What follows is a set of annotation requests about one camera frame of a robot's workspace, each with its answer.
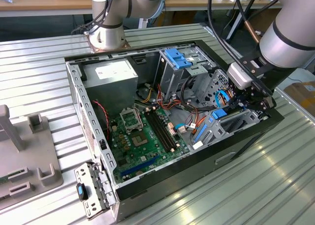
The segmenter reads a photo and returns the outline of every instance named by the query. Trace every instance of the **motherboard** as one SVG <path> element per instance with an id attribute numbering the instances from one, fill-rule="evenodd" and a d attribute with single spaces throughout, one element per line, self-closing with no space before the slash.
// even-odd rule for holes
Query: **motherboard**
<path id="1" fill-rule="evenodd" d="M 117 162 L 114 176 L 122 183 L 189 152 L 163 109 L 127 110 L 111 121 L 111 150 Z"/>

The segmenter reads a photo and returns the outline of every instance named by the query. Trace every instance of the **yellow wire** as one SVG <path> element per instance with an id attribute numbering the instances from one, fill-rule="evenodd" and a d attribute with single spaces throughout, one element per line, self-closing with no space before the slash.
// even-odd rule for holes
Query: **yellow wire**
<path id="1" fill-rule="evenodd" d="M 152 92 L 152 88 L 150 88 L 148 97 L 147 97 L 145 100 L 141 101 L 142 103 L 146 103 L 146 102 L 148 102 L 148 101 L 150 100 L 150 98 L 151 98 L 151 92 Z"/>

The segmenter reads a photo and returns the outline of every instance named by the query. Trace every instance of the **ram slot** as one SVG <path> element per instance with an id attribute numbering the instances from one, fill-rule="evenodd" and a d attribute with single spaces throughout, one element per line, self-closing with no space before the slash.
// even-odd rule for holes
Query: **ram slot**
<path id="1" fill-rule="evenodd" d="M 169 135 L 168 131 L 165 129 L 163 123 L 158 118 L 156 113 L 145 113 L 145 117 L 150 124 L 152 130 L 156 134 L 158 140 L 162 144 L 165 152 L 170 152 L 171 149 L 176 149 L 176 144 L 172 137 Z"/>

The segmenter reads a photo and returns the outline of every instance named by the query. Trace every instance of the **blue latch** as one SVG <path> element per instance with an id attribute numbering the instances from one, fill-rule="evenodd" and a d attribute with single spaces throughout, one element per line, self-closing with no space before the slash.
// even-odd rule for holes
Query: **blue latch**
<path id="1" fill-rule="evenodd" d="M 83 194 L 82 186 L 78 187 L 79 194 Z"/>
<path id="2" fill-rule="evenodd" d="M 188 62 L 185 59 L 184 55 L 180 53 L 177 49 L 166 49 L 165 53 L 177 69 L 182 69 L 182 68 L 192 66 L 192 64 Z"/>
<path id="3" fill-rule="evenodd" d="M 218 109 L 218 110 L 215 110 L 212 112 L 212 116 L 215 119 L 219 119 L 219 118 L 224 117 L 226 115 L 227 115 L 227 113 L 223 109 Z"/>

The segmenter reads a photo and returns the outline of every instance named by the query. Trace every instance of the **slotted metal surface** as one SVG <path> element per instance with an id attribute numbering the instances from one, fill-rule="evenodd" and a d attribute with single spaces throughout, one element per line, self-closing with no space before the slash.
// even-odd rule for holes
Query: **slotted metal surface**
<path id="1" fill-rule="evenodd" d="M 231 58 L 200 25 L 126 32 L 132 47 L 203 39 L 226 62 Z M 73 169 L 90 159 L 70 96 L 64 56 L 89 53 L 84 36 L 0 43 L 0 104 L 13 123 L 47 116 L 64 183 L 0 211 L 0 224 L 95 224 L 88 222 Z M 248 152 L 188 187 L 121 222 L 131 224 L 314 224 L 315 128 L 275 92 L 285 116 Z"/>

